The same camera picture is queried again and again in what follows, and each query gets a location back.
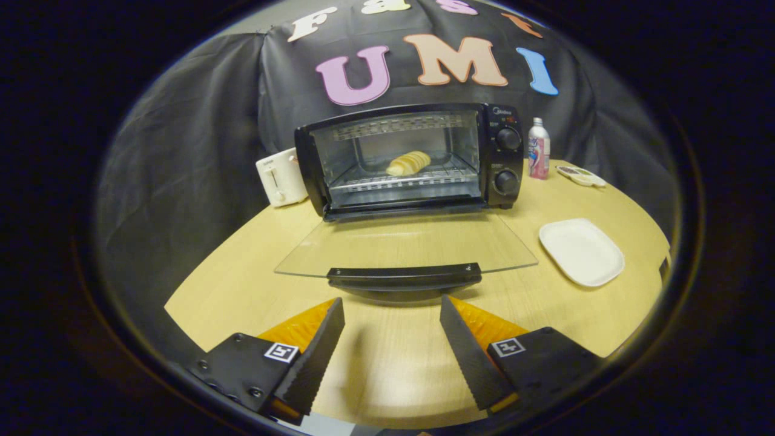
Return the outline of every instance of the oven rack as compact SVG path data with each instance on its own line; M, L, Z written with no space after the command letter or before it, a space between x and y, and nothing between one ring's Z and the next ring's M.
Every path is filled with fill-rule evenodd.
M329 189L345 192L373 191L376 189L402 188L406 186L445 185L478 180L479 175L465 162L452 155L442 165L430 165L419 173L409 176L393 176L385 173L369 173L355 166L346 172L341 182Z

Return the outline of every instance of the bread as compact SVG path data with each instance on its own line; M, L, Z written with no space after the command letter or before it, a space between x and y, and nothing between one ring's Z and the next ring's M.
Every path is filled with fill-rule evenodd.
M387 167L389 175L413 175L427 167L431 163L431 157L421 151L411 151L399 156Z

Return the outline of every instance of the orange letter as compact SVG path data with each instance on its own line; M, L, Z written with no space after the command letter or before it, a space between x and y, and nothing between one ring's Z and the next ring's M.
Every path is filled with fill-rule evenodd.
M541 36L540 33L536 32L535 30L532 29L532 26L530 26L529 23L522 21L522 19L520 19L519 17L510 15L510 14L501 14L501 15L503 15L504 17L510 19L511 22L516 24L518 28L526 31L527 33L530 33L533 36L537 36L538 38L543 38L543 36Z
M468 80L468 72L474 65L474 76L471 77L479 85L506 86L508 80L501 75L495 58L492 57L492 43L488 40L463 38L460 49L455 51L436 35L409 35L404 41L414 44L422 63L422 75L417 80L423 85L445 85L450 83L450 77L442 73L441 64L451 72L458 81Z

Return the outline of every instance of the aerosol bottle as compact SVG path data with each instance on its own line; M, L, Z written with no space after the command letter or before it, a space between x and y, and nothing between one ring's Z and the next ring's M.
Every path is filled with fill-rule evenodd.
M543 120L533 118L528 132L528 166L530 177L546 180L549 177L549 133Z

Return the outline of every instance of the control knob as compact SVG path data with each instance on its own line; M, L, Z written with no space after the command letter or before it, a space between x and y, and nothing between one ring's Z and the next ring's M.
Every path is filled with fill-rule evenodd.
M513 171L503 170L495 175L495 189L504 196L519 194L519 177Z
M495 142L498 143L498 147L506 150L517 151L519 146L522 145L522 138L514 129L501 129L498 135L495 137Z

